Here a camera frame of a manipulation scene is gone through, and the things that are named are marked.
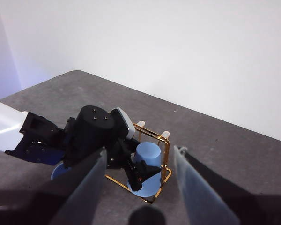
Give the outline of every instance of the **wire frame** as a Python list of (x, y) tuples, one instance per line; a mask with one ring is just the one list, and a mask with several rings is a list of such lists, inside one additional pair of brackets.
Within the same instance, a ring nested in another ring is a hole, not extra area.
[[(139, 141), (141, 141), (141, 134), (145, 134), (148, 137), (154, 138), (158, 141), (158, 146), (160, 146), (161, 143), (164, 143), (164, 149), (163, 149), (163, 162), (161, 164), (162, 170), (161, 170), (161, 185), (159, 190), (157, 191), (157, 193), (149, 198), (144, 198), (144, 197), (139, 197), (140, 199), (142, 199), (143, 201), (145, 201), (146, 203), (152, 204), (155, 199), (159, 196), (159, 194), (161, 193), (164, 184), (168, 181), (168, 179), (170, 178), (170, 176), (172, 175), (172, 170), (170, 168), (168, 168), (168, 158), (169, 158), (169, 151), (170, 151), (170, 142), (167, 138), (161, 136), (160, 134), (157, 134), (149, 129), (146, 129), (144, 127), (140, 127), (137, 124), (133, 124), (135, 127), (135, 130), (138, 131), (139, 135), (138, 135), (138, 139)], [(106, 178), (110, 179), (111, 181), (113, 181), (114, 183), (120, 185), (122, 188), (124, 188), (125, 190), (131, 192), (131, 190), (124, 184), (122, 184), (121, 182), (119, 182), (118, 180), (116, 180), (115, 178), (109, 176), (109, 175), (105, 175)]]

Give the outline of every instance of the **blue cylinder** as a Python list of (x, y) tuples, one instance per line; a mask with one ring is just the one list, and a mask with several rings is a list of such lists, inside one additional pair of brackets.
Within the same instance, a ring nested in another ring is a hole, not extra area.
[(58, 166), (56, 166), (51, 174), (51, 180), (58, 177), (59, 175), (67, 172), (68, 170), (70, 170), (71, 168), (65, 168), (65, 165), (63, 163), (59, 164)]
[[(161, 164), (161, 150), (157, 144), (152, 142), (142, 142), (136, 147), (136, 152), (133, 158), (134, 162), (140, 162), (144, 160), (147, 165), (158, 166)], [(150, 197), (157, 193), (160, 188), (161, 173), (157, 173), (154, 176), (148, 178), (142, 183), (142, 188), (139, 191), (132, 191), (128, 182), (128, 187), (131, 192), (140, 197)]]

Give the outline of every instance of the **white wall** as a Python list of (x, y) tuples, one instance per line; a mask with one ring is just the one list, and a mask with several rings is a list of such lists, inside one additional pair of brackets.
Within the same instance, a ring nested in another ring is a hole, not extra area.
[(20, 90), (20, 80), (0, 16), (0, 98)]
[(22, 88), (80, 69), (281, 140), (281, 0), (0, 0), (0, 14)]

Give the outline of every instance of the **gray table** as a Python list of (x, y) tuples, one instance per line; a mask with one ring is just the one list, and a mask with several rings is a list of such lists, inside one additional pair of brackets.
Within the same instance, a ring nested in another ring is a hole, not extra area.
[[(174, 169), (173, 145), (183, 145), (199, 161), (251, 193), (281, 195), (281, 141), (82, 71), (60, 75), (1, 102), (42, 115), (60, 128), (85, 105), (107, 111), (119, 106), (133, 122), (145, 120), (149, 129), (171, 132), (169, 168)], [(53, 168), (0, 152), (0, 189), (34, 189), (50, 179)], [(186, 224), (173, 172), (154, 206), (166, 215), (167, 224)], [(122, 171), (110, 173), (123, 175)], [(106, 179), (93, 224), (126, 224), (142, 205), (146, 203)]]

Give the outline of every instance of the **blue cup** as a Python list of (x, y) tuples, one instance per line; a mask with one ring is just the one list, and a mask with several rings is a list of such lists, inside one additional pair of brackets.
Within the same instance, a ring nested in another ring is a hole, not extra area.
[[(134, 162), (140, 162), (144, 160), (147, 165), (160, 167), (161, 150), (157, 144), (152, 142), (142, 142), (136, 147), (136, 152), (133, 158)], [(132, 191), (128, 182), (128, 187), (131, 192), (140, 197), (150, 197), (155, 195), (160, 188), (161, 173), (157, 173), (154, 176), (148, 178), (142, 183), (142, 188), (139, 191)]]
[(69, 171), (71, 168), (65, 168), (64, 163), (59, 164), (58, 166), (55, 167), (51, 174), (51, 180), (58, 177), (59, 175)]

